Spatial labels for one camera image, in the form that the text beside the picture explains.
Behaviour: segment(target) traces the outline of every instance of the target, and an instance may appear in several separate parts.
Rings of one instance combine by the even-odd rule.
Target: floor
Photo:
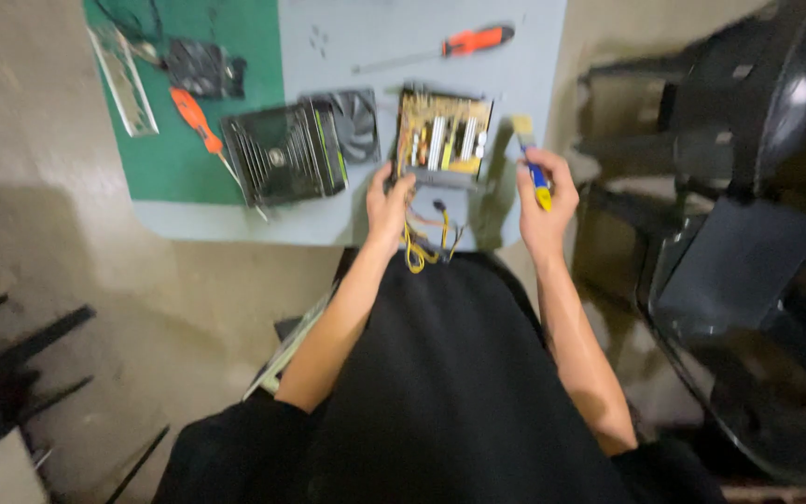
[[[678,48],[761,4],[571,0],[547,145],[566,151],[576,134],[586,96],[575,77],[590,63]],[[650,89],[633,91],[639,97]],[[642,118],[648,103],[622,93],[593,106],[608,110],[599,124],[609,127]],[[578,178],[598,173],[591,161],[570,158]],[[629,246],[607,238],[602,263],[617,264],[623,243]],[[535,295],[524,247],[500,255]],[[0,292],[12,296],[0,313],[0,347],[80,304],[98,312],[33,362],[45,370],[41,388],[96,377],[29,425],[34,439],[54,450],[43,473],[65,501],[103,500],[162,426],[171,424],[174,435],[237,400],[275,348],[272,321],[316,301],[339,256],[338,248],[168,241],[142,228],[132,215],[80,3],[0,0]],[[612,356],[628,394],[642,408],[666,410],[667,395],[641,399],[655,381],[643,371],[655,362],[648,339],[629,318],[588,310],[606,346],[615,338],[630,342]],[[652,384],[659,392],[668,387],[680,394],[672,379]],[[667,414],[682,414],[677,410]],[[123,502],[151,497],[166,448]]]

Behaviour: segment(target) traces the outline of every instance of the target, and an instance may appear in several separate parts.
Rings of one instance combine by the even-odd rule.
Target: black fan
[[[308,98],[331,104],[344,161],[362,164],[381,158],[375,92],[371,88],[316,93]]]

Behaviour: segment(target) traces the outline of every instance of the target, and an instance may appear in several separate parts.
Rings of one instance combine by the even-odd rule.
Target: paintbrush
[[[531,123],[530,116],[512,116],[512,128],[515,130],[515,135],[518,136],[518,142],[521,144],[521,152],[527,153],[528,147],[536,147],[536,140],[534,140],[534,126]],[[549,192],[549,181],[543,175],[543,169],[539,166],[528,161],[528,170],[530,177],[534,180],[534,194],[536,195],[536,202],[546,212],[549,212],[553,207],[553,195]]]

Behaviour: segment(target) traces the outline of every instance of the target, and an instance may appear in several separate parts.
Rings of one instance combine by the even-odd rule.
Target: screwdriver handle
[[[198,102],[195,101],[191,93],[186,90],[171,87],[170,97],[173,97],[173,103],[176,109],[179,110],[179,115],[182,116],[182,119],[185,119],[188,126],[191,126],[192,129],[201,136],[201,140],[204,141],[204,147],[207,148],[207,152],[210,154],[222,154],[223,141],[219,140],[219,137],[213,134],[213,131],[210,131],[210,126],[207,125],[207,118],[204,117],[201,106],[198,105]]]
[[[515,28],[509,24],[496,24],[476,31],[467,29],[444,40],[441,54],[444,57],[462,56],[492,49],[505,44],[514,36]]]

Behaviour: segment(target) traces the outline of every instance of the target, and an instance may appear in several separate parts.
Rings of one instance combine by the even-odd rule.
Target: green cutting mat
[[[153,31],[148,0],[102,0],[102,4],[120,19],[135,15],[146,31]],[[94,2],[84,0],[84,6],[90,26],[106,21]],[[247,60],[244,100],[198,100],[216,134],[222,136],[219,119],[223,116],[285,102],[277,0],[160,0],[158,6],[165,39],[172,36],[215,42],[230,55]],[[136,66],[159,134],[129,137],[103,75],[101,79],[130,197],[244,204],[235,180],[179,117],[169,95],[167,75],[139,58]]]

